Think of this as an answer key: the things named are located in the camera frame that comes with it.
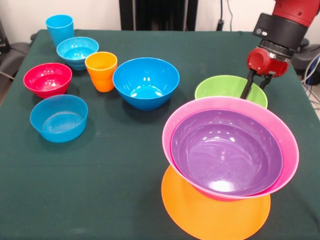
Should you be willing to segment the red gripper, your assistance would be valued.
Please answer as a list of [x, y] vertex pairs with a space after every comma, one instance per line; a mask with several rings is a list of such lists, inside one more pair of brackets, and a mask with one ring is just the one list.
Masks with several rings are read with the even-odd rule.
[[240, 98], [246, 99], [254, 83], [254, 76], [264, 76], [264, 80], [259, 87], [263, 90], [273, 77], [280, 77], [285, 74], [289, 67], [288, 60], [276, 59], [276, 55], [264, 48], [256, 47], [247, 57], [247, 66], [250, 69], [247, 75], [247, 83], [241, 93]]

